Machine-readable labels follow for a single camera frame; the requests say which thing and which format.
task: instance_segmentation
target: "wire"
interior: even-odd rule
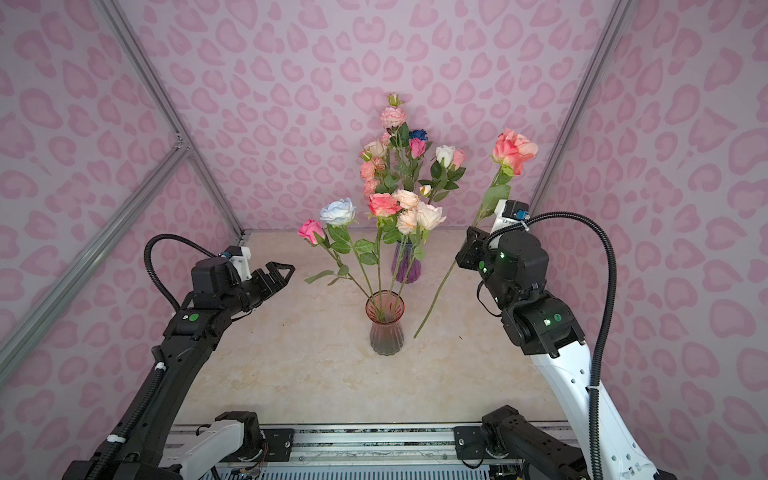
[[[155,235],[154,237],[150,238],[150,240],[147,242],[147,245],[144,247],[144,268],[147,269],[147,273],[149,274],[149,277],[152,279],[152,283],[154,283],[157,289],[160,290],[160,293],[163,294],[163,296],[168,300],[168,302],[170,302],[171,306],[174,308],[174,311],[178,312],[181,308],[179,306],[179,303],[176,301],[174,296],[171,295],[168,289],[165,288],[165,285],[163,285],[163,282],[160,281],[160,277],[157,276],[157,273],[155,273],[154,266],[152,266],[152,248],[160,240],[166,240],[166,239],[176,240],[185,245],[189,245],[190,247],[194,248],[195,250],[201,253],[204,253],[205,255],[208,255],[209,257],[215,257],[215,255],[213,255],[208,250],[205,250],[203,247],[193,242],[192,240],[189,240],[184,237],[180,237],[178,235],[173,235],[172,233],[161,233],[160,235]]]
[[[589,391],[589,456],[592,465],[592,480],[603,479],[603,465],[600,458],[600,371],[603,363],[603,351],[605,351],[605,343],[608,340],[608,330],[611,328],[611,316],[614,312],[614,301],[616,300],[616,255],[614,254],[614,248],[611,245],[611,240],[605,231],[600,228],[591,218],[584,215],[575,214],[573,212],[549,212],[546,214],[539,214],[528,220],[528,225],[540,222],[542,220],[549,220],[551,218],[569,218],[581,222],[587,227],[590,227],[603,243],[605,248],[605,254],[608,260],[608,288],[605,295],[605,309],[603,310],[603,321],[600,324],[600,332],[598,333],[598,339],[594,343],[594,353],[592,354],[592,364],[590,371],[589,386],[594,388],[588,388]],[[509,227],[500,228],[491,233],[484,241],[482,248],[485,252],[491,252],[489,246],[491,241],[496,237],[500,237],[504,233],[512,232],[513,230],[522,230],[525,227],[522,223],[515,223]]]

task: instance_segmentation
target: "flower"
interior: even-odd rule
[[[383,157],[386,153],[386,146],[381,140],[374,140],[367,144],[363,150],[371,154],[371,157]]]
[[[369,199],[371,195],[376,193],[376,187],[379,186],[381,182],[379,182],[377,179],[369,180],[366,182],[366,185],[362,188],[362,195]]]
[[[304,225],[299,228],[299,236],[306,238],[312,245],[317,245],[317,238],[315,233],[320,235],[320,238],[325,238],[326,233],[323,231],[323,226],[317,220],[307,220]]]
[[[524,135],[520,135],[508,128],[498,136],[496,146],[493,149],[493,161],[510,167],[519,175],[523,171],[523,164],[538,153],[538,146],[532,143]]]
[[[392,198],[400,202],[400,205],[408,210],[419,204],[419,195],[403,189],[397,190],[394,194],[392,194]]]
[[[349,198],[332,202],[327,207],[320,209],[320,219],[329,225],[339,227],[349,225],[355,220],[356,208]]]
[[[419,226],[424,230],[432,230],[446,219],[446,217],[442,216],[442,207],[419,202],[415,210],[418,214]]]
[[[427,142],[419,140],[418,138],[412,138],[408,141],[411,146],[411,156],[414,158],[421,157],[427,150]]]
[[[373,175],[376,173],[376,164],[372,161],[363,162],[360,165],[360,178],[366,182],[373,180]]]
[[[424,141],[429,140],[427,138],[426,130],[413,130],[413,131],[411,131],[410,137],[411,138],[418,138],[419,140],[424,140]]]
[[[390,194],[371,195],[368,208],[377,217],[389,217],[402,210],[402,207],[397,204],[397,200]]]
[[[437,157],[437,160],[440,162],[443,168],[448,168],[451,166],[451,162],[453,162],[453,155],[455,154],[455,152],[456,152],[456,147],[449,147],[448,145],[443,145],[435,149],[435,156]]]
[[[410,235],[419,225],[419,215],[415,209],[405,210],[397,216],[397,230],[403,235]]]
[[[379,120],[384,128],[399,127],[406,121],[406,116],[402,107],[387,107],[382,110]]]
[[[457,148],[456,152],[453,154],[453,166],[458,169],[464,163],[464,159],[464,151],[461,148]]]

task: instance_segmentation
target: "marble-patterned surface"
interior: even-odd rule
[[[303,281],[334,265],[324,250],[294,232],[254,233],[251,266],[292,263],[295,276],[227,330],[177,423],[210,422],[232,409],[253,410],[263,423],[461,422],[504,404],[531,420],[565,419],[531,361],[478,304],[475,273],[454,270],[427,327],[413,339],[464,234],[438,229],[430,235],[422,277],[403,290],[406,344],[384,357],[368,344],[365,298],[352,282]],[[361,236],[374,237],[372,230],[353,231]],[[391,265],[393,250],[387,246],[384,265]],[[362,282],[354,257],[347,257]],[[368,270],[374,281],[376,269]],[[388,286],[390,279],[383,268],[382,281]],[[481,298],[492,303],[485,289]]]

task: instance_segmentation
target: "glass vase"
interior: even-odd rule
[[[373,351],[379,355],[395,355],[402,348],[405,335],[400,318],[406,311],[402,298],[395,292],[382,290],[366,302],[366,315],[371,320],[369,339]]]
[[[400,255],[401,248],[402,259],[400,260],[400,268],[397,270],[397,276],[395,277],[395,280],[400,283],[402,283],[403,280],[405,280],[406,283],[414,283],[422,275],[422,263],[419,260],[413,260],[411,271],[408,271],[408,265],[411,263],[411,258],[413,257],[413,243],[411,242],[406,242],[405,246],[403,246],[400,240],[397,241],[397,246],[395,247],[395,258],[392,259],[392,275],[395,274],[395,269],[397,269],[397,257]]]

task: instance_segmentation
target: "pink leopard print wall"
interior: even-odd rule
[[[768,3],[643,0],[544,208],[594,218],[618,258],[603,379],[684,480],[768,478]],[[537,227],[591,339],[605,255]]]
[[[0,5],[0,346],[170,150],[88,0]]]
[[[385,94],[409,125],[468,153],[442,205],[472,222],[504,126],[541,150],[541,176],[613,0],[126,0],[121,3],[246,228],[298,227],[363,206],[357,158]]]
[[[0,392],[0,477],[60,478],[89,458],[133,399],[173,309],[144,270],[147,240],[178,233],[213,252],[230,230],[188,164],[182,164],[96,274]],[[157,274],[177,299],[201,255],[164,240]]]

